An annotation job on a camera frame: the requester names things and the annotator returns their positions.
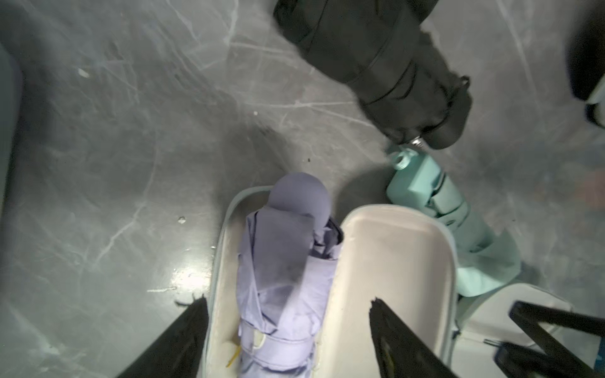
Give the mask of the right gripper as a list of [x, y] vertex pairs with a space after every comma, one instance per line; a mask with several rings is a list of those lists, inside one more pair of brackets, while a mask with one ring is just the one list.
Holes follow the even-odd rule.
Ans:
[[567, 45], [573, 96], [585, 104], [586, 119], [604, 127], [604, 2], [582, 1]]

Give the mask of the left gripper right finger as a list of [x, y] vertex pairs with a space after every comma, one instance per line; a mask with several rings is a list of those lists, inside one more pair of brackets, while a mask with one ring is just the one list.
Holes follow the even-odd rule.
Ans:
[[382, 378], [455, 378], [383, 300], [371, 302], [369, 315]]

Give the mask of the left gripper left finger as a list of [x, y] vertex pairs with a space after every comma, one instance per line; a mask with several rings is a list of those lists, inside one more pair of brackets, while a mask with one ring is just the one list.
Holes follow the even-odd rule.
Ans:
[[209, 325], [204, 297], [186, 304], [185, 311], [127, 367], [120, 377], [196, 377]]

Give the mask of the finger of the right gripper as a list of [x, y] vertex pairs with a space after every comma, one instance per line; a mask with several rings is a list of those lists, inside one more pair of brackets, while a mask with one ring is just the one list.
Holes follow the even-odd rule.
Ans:
[[541, 324], [550, 324], [604, 337], [604, 319], [595, 318], [570, 311], [557, 310], [529, 302], [517, 301], [509, 313], [510, 319], [542, 349], [566, 368], [570, 368], [575, 377], [601, 377], [575, 354], [556, 340]]
[[506, 377], [572, 377], [567, 365], [549, 354], [496, 340], [483, 344], [497, 349], [493, 360]]

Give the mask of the beige case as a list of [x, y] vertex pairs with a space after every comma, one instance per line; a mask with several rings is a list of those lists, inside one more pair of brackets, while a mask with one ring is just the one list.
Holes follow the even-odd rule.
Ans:
[[373, 299], [382, 299], [460, 377], [500, 377], [497, 346], [535, 351], [509, 313], [523, 301], [570, 311], [565, 299], [531, 284], [509, 284], [460, 299], [452, 234], [424, 214], [395, 205], [361, 206], [341, 225], [344, 245], [324, 325], [316, 342], [316, 377], [376, 377], [370, 335]]

